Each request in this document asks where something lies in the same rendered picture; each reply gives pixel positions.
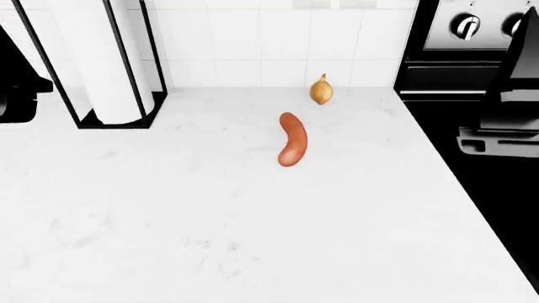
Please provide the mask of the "black kitchen stove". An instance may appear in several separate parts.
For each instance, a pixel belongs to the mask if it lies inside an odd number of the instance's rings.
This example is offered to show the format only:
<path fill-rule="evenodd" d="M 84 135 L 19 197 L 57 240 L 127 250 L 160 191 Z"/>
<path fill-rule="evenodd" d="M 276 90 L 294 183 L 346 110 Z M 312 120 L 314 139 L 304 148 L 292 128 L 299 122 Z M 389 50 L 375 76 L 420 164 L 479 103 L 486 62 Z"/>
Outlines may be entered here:
<path fill-rule="evenodd" d="M 456 139 L 512 41 L 502 23 L 530 7 L 539 14 L 539 0 L 418 0 L 393 88 L 539 293 L 539 158 L 467 155 Z M 449 30 L 459 13 L 480 18 L 470 40 Z"/>

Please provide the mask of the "silver black stove knob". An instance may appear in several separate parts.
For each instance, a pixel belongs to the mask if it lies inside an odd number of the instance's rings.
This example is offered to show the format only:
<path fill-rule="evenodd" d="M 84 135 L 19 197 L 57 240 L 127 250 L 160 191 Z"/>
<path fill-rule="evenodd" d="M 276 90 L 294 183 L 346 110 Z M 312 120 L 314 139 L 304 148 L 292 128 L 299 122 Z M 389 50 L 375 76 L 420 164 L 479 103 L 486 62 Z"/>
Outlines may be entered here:
<path fill-rule="evenodd" d="M 480 18 L 470 13 L 459 13 L 451 20 L 449 30 L 460 40 L 470 40 L 480 28 Z"/>
<path fill-rule="evenodd" d="M 513 37 L 523 16 L 524 14 L 522 12 L 515 12 L 506 17 L 501 27 L 502 34 L 508 37 Z"/>

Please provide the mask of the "yellow onion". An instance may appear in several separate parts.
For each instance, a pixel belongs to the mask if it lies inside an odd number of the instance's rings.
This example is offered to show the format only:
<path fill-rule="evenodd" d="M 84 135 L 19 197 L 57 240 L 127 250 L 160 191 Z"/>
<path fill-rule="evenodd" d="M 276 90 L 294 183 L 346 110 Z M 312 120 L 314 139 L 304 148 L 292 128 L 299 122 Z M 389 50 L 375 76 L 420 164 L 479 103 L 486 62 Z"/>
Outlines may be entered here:
<path fill-rule="evenodd" d="M 318 105 L 327 103 L 334 94 L 333 88 L 326 80 L 326 74 L 323 74 L 318 81 L 310 87 L 310 98 Z"/>

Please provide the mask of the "reddish brown sausage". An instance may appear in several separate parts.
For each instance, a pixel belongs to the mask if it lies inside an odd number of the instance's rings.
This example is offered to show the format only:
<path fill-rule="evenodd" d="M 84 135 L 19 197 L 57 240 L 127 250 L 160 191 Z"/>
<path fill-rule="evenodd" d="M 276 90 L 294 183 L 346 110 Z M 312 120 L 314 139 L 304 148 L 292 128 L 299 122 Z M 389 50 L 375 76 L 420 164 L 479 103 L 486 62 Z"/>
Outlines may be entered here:
<path fill-rule="evenodd" d="M 292 113 L 280 116 L 280 126 L 287 135 L 287 143 L 278 156 L 283 167 L 296 165 L 307 151 L 308 137 L 303 123 Z"/>

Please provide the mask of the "white paper towel roll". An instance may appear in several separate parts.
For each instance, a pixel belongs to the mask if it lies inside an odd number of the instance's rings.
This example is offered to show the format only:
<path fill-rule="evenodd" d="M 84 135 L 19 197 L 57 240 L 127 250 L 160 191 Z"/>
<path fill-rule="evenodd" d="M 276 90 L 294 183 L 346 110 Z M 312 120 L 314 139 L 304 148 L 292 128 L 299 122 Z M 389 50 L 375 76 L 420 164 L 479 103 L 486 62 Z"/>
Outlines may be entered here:
<path fill-rule="evenodd" d="M 149 113 L 155 103 L 126 0 L 109 1 L 143 108 Z M 142 118 L 104 0 L 45 3 L 97 119 L 106 125 L 124 125 Z"/>

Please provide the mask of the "black countertop appliance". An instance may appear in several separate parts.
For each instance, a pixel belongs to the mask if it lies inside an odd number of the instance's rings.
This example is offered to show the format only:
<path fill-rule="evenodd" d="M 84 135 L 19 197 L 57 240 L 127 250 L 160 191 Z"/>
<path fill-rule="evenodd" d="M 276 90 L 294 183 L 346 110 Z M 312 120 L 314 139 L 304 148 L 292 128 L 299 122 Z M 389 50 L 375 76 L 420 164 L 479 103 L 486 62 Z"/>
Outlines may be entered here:
<path fill-rule="evenodd" d="M 53 82 L 36 72 L 0 25 L 0 124 L 29 123 L 37 94 L 53 90 Z"/>

